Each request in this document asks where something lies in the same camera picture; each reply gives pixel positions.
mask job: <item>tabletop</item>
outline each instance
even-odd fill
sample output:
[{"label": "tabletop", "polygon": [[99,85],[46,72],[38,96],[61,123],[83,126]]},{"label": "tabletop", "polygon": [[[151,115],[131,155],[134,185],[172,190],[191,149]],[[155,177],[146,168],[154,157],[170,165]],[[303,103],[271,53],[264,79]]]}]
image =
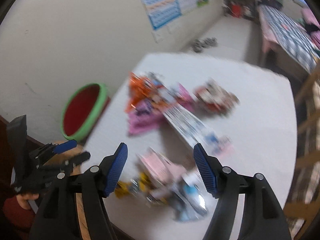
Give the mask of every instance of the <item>tabletop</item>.
[{"label": "tabletop", "polygon": [[[226,59],[188,54],[149,54],[133,70],[135,74],[155,72],[163,76],[165,86],[181,83],[190,93],[210,77],[240,100],[228,117],[206,117],[202,122],[212,127],[217,136],[232,140],[234,153],[218,159],[238,174],[265,175],[283,207],[290,189],[297,147],[297,123],[289,81],[269,70]],[[128,135],[128,80],[113,97],[84,147],[91,153],[83,163],[85,171],[98,165],[104,156],[112,155],[121,142],[128,145],[128,159],[120,179],[129,181],[138,174],[137,154],[148,147],[167,156],[174,163],[186,163],[190,149],[177,133],[164,124],[138,136]],[[111,194],[104,203],[110,221],[136,240],[186,239],[200,240],[209,226],[217,200],[204,192],[209,215],[196,222],[174,220],[168,206],[148,207],[141,198],[128,196],[117,199]],[[237,239],[244,206],[239,196],[235,223],[230,239]]]}]

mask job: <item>pink plastic wrapper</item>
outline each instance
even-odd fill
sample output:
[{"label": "pink plastic wrapper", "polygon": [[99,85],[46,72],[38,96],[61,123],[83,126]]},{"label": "pink plastic wrapper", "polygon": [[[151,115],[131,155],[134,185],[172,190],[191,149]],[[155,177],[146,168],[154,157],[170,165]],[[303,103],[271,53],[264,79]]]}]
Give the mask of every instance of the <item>pink plastic wrapper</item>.
[{"label": "pink plastic wrapper", "polygon": [[[184,108],[193,111],[193,99],[189,92],[179,84],[179,99],[177,100]],[[143,100],[138,103],[137,110],[129,112],[129,134],[137,135],[153,129],[157,129],[166,121],[163,112],[150,109],[148,102]]]}]

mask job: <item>green rim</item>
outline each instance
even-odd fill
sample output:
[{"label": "green rim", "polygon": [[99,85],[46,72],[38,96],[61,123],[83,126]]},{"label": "green rim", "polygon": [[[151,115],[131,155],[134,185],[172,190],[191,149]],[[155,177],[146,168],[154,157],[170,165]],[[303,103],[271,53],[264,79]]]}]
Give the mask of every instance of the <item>green rim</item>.
[{"label": "green rim", "polygon": [[[91,109],[90,113],[88,114],[87,119],[84,121],[84,123],[82,124],[82,126],[72,135],[68,136],[66,135],[65,131],[64,131],[64,127],[63,127],[63,121],[64,121],[64,115],[66,113],[66,110],[69,106],[69,104],[71,103],[71,101],[73,100],[73,98],[82,90],[86,89],[89,86],[92,85],[99,85],[99,94],[97,97],[97,100],[93,106],[93,108]],[[60,128],[61,128],[61,132],[63,134],[63,136],[67,139],[67,140],[76,140],[77,142],[81,141],[82,139],[84,139],[89,132],[91,131],[92,127],[94,126],[95,122],[97,121],[97,119],[99,118],[105,102],[108,98],[108,90],[105,84],[100,84],[100,83],[90,83],[87,84],[81,88],[79,88],[69,99],[68,103],[66,104],[63,112],[62,112],[62,118],[61,118],[61,124],[60,124]]]}]

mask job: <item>white tiled floor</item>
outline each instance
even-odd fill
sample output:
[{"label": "white tiled floor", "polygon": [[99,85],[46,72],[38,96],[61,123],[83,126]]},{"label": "white tiled floor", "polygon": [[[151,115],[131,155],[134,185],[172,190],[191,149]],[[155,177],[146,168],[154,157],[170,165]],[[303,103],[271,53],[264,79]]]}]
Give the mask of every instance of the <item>white tiled floor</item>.
[{"label": "white tiled floor", "polygon": [[245,61],[257,65],[261,50],[260,27],[249,20],[222,16],[200,39],[217,38],[218,46],[201,54]]}]

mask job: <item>ridged blue pad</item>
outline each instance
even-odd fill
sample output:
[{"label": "ridged blue pad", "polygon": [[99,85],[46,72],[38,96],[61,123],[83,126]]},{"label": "ridged blue pad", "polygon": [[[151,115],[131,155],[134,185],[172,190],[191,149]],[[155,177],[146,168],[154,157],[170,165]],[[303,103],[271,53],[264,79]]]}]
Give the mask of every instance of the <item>ridged blue pad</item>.
[{"label": "ridged blue pad", "polygon": [[64,153],[68,150],[71,150],[77,146],[77,141],[76,140],[71,140],[65,143],[61,143],[57,145],[54,149],[53,152],[56,154]]},{"label": "ridged blue pad", "polygon": [[201,178],[204,182],[207,192],[210,194],[217,193],[217,178],[212,172],[207,160],[204,157],[206,152],[198,144],[193,148],[193,157],[199,169]]},{"label": "ridged blue pad", "polygon": [[106,177],[106,187],[103,190],[106,197],[115,190],[127,158],[128,147],[123,143]]}]

